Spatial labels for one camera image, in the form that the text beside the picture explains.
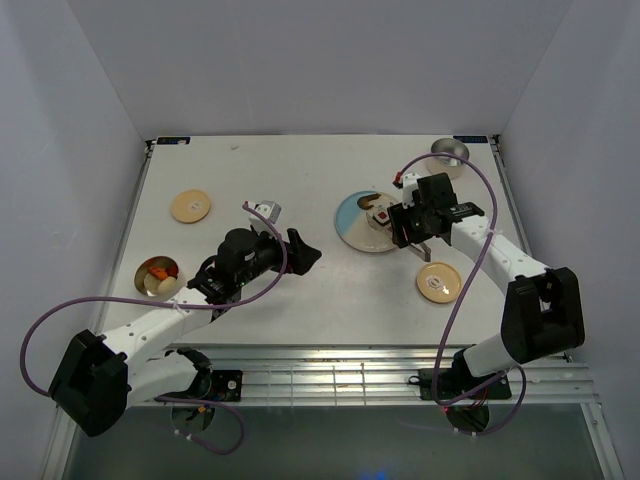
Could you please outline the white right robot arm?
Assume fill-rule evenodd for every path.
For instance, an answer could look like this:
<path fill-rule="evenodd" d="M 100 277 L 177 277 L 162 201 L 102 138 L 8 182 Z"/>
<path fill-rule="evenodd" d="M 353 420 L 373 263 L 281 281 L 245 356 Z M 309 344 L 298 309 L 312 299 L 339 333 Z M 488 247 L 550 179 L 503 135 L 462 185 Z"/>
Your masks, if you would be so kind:
<path fill-rule="evenodd" d="M 446 174 L 398 174 L 403 200 L 388 209 L 393 243 L 407 248 L 431 238 L 474 261 L 505 298 L 500 330 L 465 349 L 452 365 L 454 390 L 474 397 L 488 376 L 583 345 L 579 281 L 567 267 L 552 269 L 504 235 L 472 202 L 461 203 Z"/>

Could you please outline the wooden round lid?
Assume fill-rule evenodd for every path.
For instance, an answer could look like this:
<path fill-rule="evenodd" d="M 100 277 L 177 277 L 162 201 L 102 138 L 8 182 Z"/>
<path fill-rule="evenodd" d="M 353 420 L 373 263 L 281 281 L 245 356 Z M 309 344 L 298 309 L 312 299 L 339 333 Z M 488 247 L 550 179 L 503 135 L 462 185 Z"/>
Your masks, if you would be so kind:
<path fill-rule="evenodd" d="M 178 194 L 170 205 L 170 214 L 179 223 L 193 224 L 210 212 L 210 197 L 202 190 L 191 189 Z"/>
<path fill-rule="evenodd" d="M 463 281 L 453 266 L 432 262 L 419 270 L 416 275 L 416 286 L 427 300 L 436 304 L 448 304 L 458 298 Z"/>

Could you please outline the orange fried cutlet piece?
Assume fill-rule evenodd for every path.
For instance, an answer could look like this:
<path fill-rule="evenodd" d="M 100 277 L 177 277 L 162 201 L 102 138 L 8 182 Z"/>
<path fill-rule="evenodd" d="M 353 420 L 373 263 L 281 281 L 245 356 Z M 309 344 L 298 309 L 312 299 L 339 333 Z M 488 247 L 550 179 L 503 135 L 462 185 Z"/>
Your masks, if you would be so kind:
<path fill-rule="evenodd" d="M 148 273 L 160 281 L 164 281 L 168 277 L 166 270 L 162 267 L 151 266 L 148 268 Z"/>

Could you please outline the stainless steel slotted tongs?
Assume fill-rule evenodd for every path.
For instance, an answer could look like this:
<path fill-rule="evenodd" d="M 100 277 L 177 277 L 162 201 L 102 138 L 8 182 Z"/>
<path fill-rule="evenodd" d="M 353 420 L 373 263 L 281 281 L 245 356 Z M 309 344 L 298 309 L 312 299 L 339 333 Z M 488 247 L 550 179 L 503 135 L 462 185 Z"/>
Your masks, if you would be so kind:
<path fill-rule="evenodd" d="M 381 233 L 392 247 L 396 247 L 396 244 L 393 242 L 393 231 L 390 221 L 380 224 L 373 217 L 368 217 L 367 222 L 373 230 Z M 406 248 L 411 253 L 419 257 L 423 262 L 431 262 L 431 249 L 425 242 L 421 242 L 419 244 L 408 244 Z"/>

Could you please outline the sushi roll piece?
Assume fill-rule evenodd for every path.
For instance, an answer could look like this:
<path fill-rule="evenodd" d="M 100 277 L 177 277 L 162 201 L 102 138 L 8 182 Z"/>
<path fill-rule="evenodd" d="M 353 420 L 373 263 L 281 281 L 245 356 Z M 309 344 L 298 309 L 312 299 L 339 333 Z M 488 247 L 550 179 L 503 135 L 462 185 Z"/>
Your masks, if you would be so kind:
<path fill-rule="evenodd" d="M 372 229 L 386 235 L 392 234 L 391 221 L 385 209 L 367 211 L 366 218 Z"/>

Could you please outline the steel lunch bowl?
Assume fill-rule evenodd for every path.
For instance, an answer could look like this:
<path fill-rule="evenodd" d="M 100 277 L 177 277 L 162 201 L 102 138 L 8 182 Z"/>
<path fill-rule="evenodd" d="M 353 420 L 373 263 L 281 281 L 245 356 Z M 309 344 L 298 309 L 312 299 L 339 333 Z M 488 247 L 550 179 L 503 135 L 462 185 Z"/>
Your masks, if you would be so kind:
<path fill-rule="evenodd" d="M 166 301 L 186 286 L 186 277 L 179 264 L 168 256 L 144 260 L 134 277 L 135 289 L 145 298 Z"/>
<path fill-rule="evenodd" d="M 466 145 L 454 138 L 440 138 L 431 146 L 433 157 L 427 159 L 427 168 L 433 175 L 446 173 L 450 179 L 456 179 L 464 171 L 470 152 Z"/>

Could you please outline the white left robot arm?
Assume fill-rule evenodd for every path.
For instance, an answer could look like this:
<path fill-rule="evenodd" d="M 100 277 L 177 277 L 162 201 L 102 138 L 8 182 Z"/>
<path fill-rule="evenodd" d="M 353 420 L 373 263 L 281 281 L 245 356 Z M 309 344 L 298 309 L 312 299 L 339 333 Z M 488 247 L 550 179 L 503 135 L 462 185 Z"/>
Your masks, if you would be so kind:
<path fill-rule="evenodd" d="M 213 399 L 210 360 L 191 347 L 170 346 L 228 312 L 243 287 L 264 273 L 306 274 L 322 253 L 297 230 L 287 235 L 281 243 L 266 232 L 233 229 L 165 307 L 99 335 L 75 335 L 49 387 L 51 398 L 90 437 L 141 402 L 164 395 Z"/>

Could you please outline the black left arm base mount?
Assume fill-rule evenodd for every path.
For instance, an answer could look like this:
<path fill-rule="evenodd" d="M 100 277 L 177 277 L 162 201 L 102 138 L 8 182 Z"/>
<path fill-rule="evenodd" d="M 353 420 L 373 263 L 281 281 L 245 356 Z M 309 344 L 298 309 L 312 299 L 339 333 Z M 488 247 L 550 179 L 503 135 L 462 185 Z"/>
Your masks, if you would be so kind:
<path fill-rule="evenodd" d="M 242 387 L 242 370 L 209 370 L 197 381 L 195 397 L 215 402 L 239 402 Z"/>

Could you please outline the red fried chicken drumstick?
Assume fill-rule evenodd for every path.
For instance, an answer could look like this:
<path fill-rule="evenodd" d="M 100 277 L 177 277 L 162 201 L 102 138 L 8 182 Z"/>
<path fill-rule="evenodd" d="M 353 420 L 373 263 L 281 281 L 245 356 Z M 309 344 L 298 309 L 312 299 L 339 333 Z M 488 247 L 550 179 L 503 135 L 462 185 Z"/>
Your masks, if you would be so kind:
<path fill-rule="evenodd" d="M 179 273 L 179 268 L 177 265 L 171 265 L 166 268 L 166 273 L 168 276 L 177 278 Z"/>

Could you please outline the white steamed bun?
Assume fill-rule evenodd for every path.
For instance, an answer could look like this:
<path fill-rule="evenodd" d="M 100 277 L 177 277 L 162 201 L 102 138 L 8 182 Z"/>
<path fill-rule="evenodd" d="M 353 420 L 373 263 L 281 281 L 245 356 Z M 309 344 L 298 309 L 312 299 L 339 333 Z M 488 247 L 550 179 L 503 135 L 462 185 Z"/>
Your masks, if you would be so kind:
<path fill-rule="evenodd" d="M 158 296 L 168 295 L 175 287 L 177 279 L 175 277 L 168 276 L 162 280 L 156 289 Z"/>

